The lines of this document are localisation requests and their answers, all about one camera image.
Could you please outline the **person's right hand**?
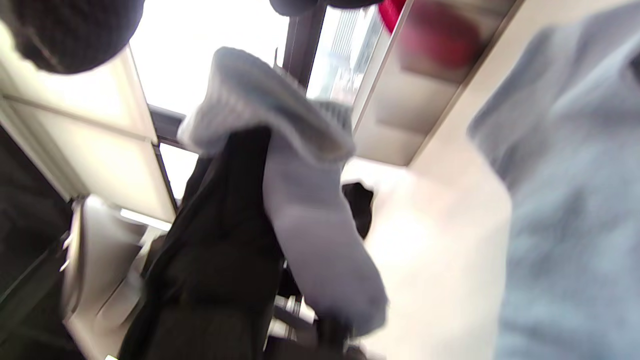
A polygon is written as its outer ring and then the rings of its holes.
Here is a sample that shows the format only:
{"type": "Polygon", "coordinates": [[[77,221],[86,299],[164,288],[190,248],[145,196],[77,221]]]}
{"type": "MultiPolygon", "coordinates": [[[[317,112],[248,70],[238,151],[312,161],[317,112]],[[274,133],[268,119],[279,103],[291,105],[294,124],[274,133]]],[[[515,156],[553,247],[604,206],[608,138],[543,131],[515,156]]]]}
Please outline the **person's right hand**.
{"type": "Polygon", "coordinates": [[[8,340],[49,286],[87,360],[260,360],[284,257],[265,212],[272,130],[201,153],[182,202],[130,39],[143,0],[3,0],[2,241],[40,255],[1,298],[8,340]]]}

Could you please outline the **person's left hand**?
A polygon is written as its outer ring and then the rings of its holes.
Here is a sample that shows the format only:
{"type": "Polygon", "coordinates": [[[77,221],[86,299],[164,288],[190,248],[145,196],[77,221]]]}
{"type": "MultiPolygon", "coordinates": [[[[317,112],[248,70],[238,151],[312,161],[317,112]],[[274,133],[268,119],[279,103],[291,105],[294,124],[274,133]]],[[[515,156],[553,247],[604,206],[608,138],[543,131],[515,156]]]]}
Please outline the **person's left hand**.
{"type": "Polygon", "coordinates": [[[319,6],[328,6],[336,9],[361,9],[376,5],[382,0],[270,0],[270,6],[274,11],[285,17],[297,17],[319,6]]]}

